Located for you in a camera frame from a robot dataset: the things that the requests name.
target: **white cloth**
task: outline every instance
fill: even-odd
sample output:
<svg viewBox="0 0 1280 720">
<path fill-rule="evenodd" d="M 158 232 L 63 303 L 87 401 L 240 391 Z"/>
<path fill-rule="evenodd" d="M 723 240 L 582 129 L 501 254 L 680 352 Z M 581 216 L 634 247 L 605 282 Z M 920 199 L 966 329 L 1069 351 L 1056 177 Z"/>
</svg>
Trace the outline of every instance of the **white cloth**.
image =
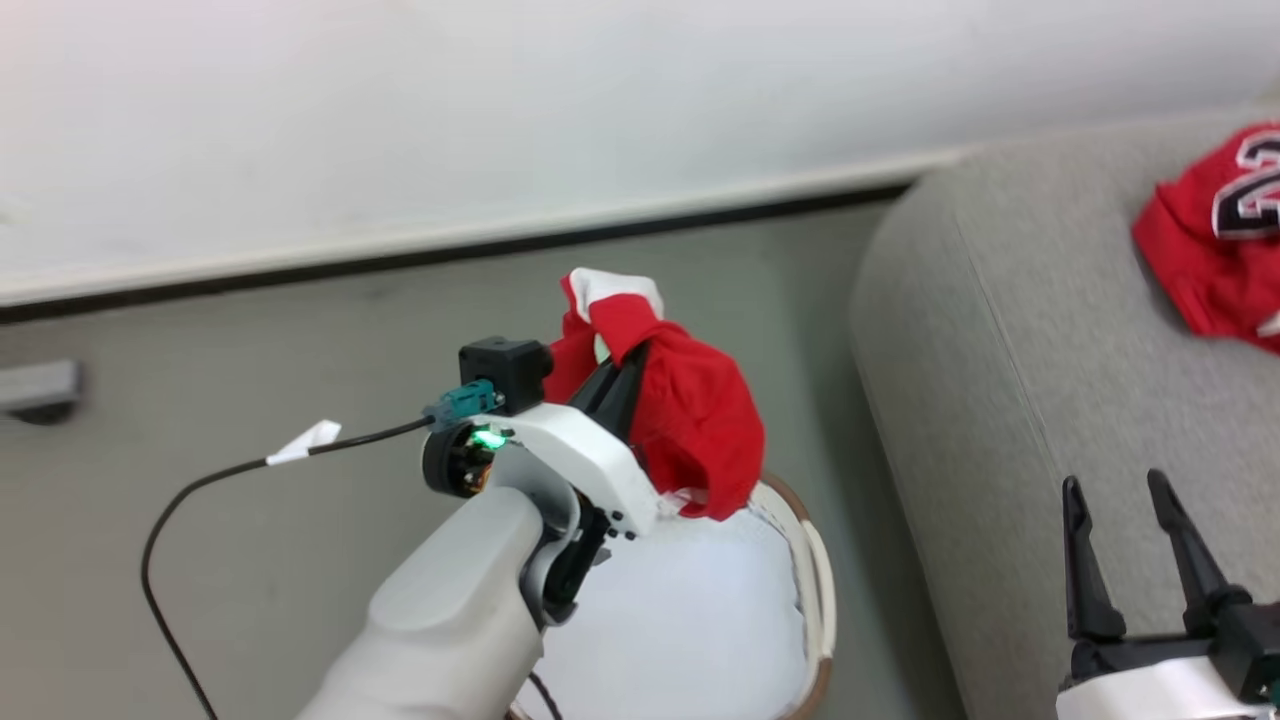
<svg viewBox="0 0 1280 720">
<path fill-rule="evenodd" d="M 768 720 L 799 700 L 808 673 L 791 550 L 753 509 L 663 520 L 611 548 L 536 667 L 567 720 Z M 531 684 L 517 700 L 550 717 Z"/>
</svg>

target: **laundry basket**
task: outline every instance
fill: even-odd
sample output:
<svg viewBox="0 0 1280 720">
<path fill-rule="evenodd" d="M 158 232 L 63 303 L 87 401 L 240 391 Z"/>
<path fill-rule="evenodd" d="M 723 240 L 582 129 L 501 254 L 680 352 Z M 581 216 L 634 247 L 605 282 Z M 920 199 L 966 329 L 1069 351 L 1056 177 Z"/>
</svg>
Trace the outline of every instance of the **laundry basket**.
<svg viewBox="0 0 1280 720">
<path fill-rule="evenodd" d="M 800 498 L 765 475 L 723 523 L 673 519 L 586 577 L 535 667 L 564 720 L 801 720 L 836 646 L 836 591 Z M 549 720 L 531 683 L 508 719 Z"/>
</svg>

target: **sofa cushion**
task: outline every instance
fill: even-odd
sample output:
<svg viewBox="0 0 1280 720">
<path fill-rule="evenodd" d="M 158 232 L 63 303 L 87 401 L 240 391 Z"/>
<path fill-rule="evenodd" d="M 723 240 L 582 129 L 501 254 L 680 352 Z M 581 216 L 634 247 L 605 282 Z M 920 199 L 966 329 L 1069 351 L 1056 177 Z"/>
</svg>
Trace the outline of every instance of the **sofa cushion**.
<svg viewBox="0 0 1280 720">
<path fill-rule="evenodd" d="M 1060 486 L 1130 633 L 1180 630 L 1165 469 L 1229 579 L 1280 596 L 1280 356 L 1189 334 L 1129 227 L 1262 110 L 1033 140 L 924 179 L 854 291 L 855 355 L 972 720 L 1050 720 L 1068 671 Z"/>
</svg>

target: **baseboard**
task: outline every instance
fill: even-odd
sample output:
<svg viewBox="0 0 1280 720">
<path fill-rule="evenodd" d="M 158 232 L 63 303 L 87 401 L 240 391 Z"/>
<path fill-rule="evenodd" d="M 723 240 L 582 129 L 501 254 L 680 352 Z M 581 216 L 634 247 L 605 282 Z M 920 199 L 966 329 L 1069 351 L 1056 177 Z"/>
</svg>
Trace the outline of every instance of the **baseboard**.
<svg viewBox="0 0 1280 720">
<path fill-rule="evenodd" d="M 301 250 L 6 282 L 0 290 L 0 324 L 883 201 L 897 197 L 922 173 L 964 154 L 965 149 L 947 149 L 594 213 L 347 237 Z"/>
</svg>

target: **teal connector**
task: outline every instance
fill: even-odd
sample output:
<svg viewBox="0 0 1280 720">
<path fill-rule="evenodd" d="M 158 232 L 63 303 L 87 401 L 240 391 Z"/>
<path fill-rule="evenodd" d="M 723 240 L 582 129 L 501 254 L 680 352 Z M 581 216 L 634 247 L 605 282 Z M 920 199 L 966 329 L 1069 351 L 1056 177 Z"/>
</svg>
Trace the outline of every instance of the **teal connector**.
<svg viewBox="0 0 1280 720">
<path fill-rule="evenodd" d="M 502 401 L 503 398 L 493 389 L 492 382 L 475 380 L 442 395 L 439 402 L 422 409 L 422 416 L 434 418 L 428 424 L 428 428 L 435 432 L 463 418 L 481 413 L 493 413 L 498 407 L 502 407 Z"/>
</svg>

